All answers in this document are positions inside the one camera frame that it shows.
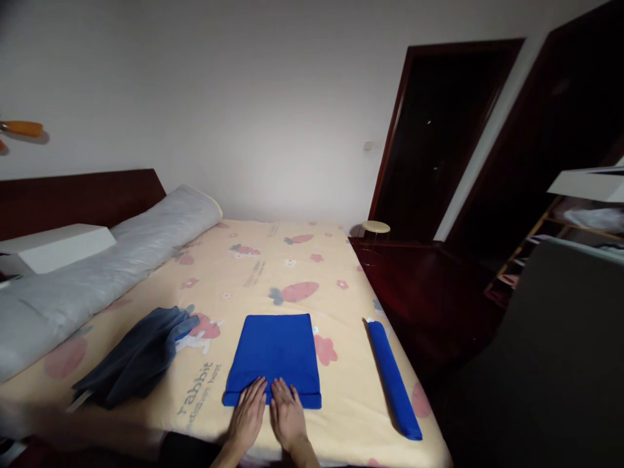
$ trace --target yellow bedsheet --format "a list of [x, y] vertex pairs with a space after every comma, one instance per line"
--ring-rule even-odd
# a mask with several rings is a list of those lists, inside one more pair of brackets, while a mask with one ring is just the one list
[[[148, 398], [112, 411], [85, 405], [65, 413], [71, 385], [151, 310], [176, 305], [199, 314], [200, 325]], [[311, 315], [315, 334], [322, 409], [306, 410], [305, 417], [324, 464], [452, 464], [423, 388], [342, 227], [313, 222], [223, 220], [206, 231], [72, 338], [0, 385], [0, 428], [14, 437], [37, 433], [61, 445], [98, 444], [150, 457], [166, 431], [213, 441], [232, 414], [221, 398], [245, 317], [296, 313]], [[364, 324], [368, 317], [386, 327], [422, 441], [393, 428]], [[264, 461], [281, 456], [268, 408], [248, 455]]]

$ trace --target hand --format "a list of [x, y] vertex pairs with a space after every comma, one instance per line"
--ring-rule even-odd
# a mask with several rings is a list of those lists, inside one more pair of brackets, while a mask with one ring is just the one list
[[271, 425], [284, 450], [292, 453], [301, 442], [307, 443], [306, 419], [297, 389], [291, 385], [288, 390], [283, 378], [271, 384]]
[[243, 390], [232, 415], [226, 444], [241, 454], [245, 454], [252, 447], [260, 432], [267, 404], [266, 384], [264, 377], [258, 377], [252, 385]]

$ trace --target round stool top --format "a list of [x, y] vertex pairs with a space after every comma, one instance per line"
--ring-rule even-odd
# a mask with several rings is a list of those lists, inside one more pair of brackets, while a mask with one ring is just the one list
[[387, 232], [390, 232], [390, 226], [388, 226], [386, 223], [382, 223], [381, 221], [364, 221], [362, 223], [362, 227], [367, 231], [377, 234], [385, 234]]

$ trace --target wooden headboard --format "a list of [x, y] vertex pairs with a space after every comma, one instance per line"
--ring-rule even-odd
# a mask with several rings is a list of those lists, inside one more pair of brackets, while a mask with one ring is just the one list
[[154, 169], [0, 181], [0, 241], [75, 223], [111, 228], [164, 196]]

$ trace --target door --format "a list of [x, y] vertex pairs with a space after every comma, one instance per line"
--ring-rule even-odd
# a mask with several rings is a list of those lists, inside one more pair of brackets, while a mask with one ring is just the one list
[[433, 240], [523, 40], [410, 47], [370, 219]]
[[546, 39], [445, 246], [496, 271], [551, 204], [562, 170], [624, 153], [624, 2]]

